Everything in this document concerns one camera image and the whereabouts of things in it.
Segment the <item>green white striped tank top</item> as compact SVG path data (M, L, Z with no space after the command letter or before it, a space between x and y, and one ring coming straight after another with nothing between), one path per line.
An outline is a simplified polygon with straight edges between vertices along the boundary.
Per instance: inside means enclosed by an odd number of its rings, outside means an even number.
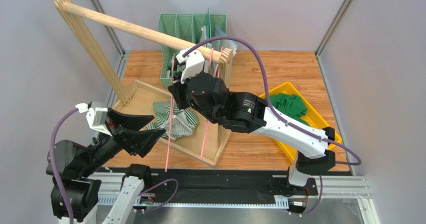
M148 130L165 129L165 134L162 137L168 139L170 100L167 102L154 102L152 107L156 121L149 123L145 128ZM199 123L195 112L188 109L180 110L175 103L173 111L171 140L175 141L183 136L191 136Z

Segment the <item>pink wire hanger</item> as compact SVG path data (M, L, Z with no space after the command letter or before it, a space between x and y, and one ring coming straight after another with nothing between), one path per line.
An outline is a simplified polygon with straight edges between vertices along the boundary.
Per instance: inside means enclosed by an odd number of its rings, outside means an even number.
M212 55L213 55L214 50L215 49L213 47L210 50L210 56L209 56L209 59L208 59L208 63L209 63L211 75L213 77L217 77L218 71L219 71L219 65L217 64L214 69L213 69L213 65L212 65L212 63L213 63L213 56ZM206 123L205 123L205 127L204 127L204 136L203 136L201 152L200 152L200 157L199 157L199 159L201 161L203 160L203 157L204 157L204 152L205 152L205 147L206 147L206 142L207 142L207 137L208 137L211 119L212 119L211 117L206 118Z

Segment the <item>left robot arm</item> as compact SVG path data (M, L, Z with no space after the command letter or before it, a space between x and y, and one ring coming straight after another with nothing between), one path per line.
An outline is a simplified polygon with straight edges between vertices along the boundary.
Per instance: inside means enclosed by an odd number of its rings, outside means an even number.
M56 140L61 125L74 113L85 113L89 127L100 132L88 146ZM59 223L94 221L102 182L90 179L90 175L120 151L145 157L166 132L163 128L145 130L153 119L153 115L123 114L81 103L58 121L50 138L46 174L52 176L50 200Z

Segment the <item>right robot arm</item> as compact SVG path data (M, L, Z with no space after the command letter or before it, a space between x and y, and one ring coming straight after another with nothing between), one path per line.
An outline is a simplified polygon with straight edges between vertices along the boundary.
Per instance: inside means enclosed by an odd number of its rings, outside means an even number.
M252 93L231 92L222 79L208 73L184 81L179 77L167 88L179 109L192 108L232 132L270 137L295 148L297 157L288 169L290 185L303 187L310 176L324 175L336 165L327 130L290 118Z

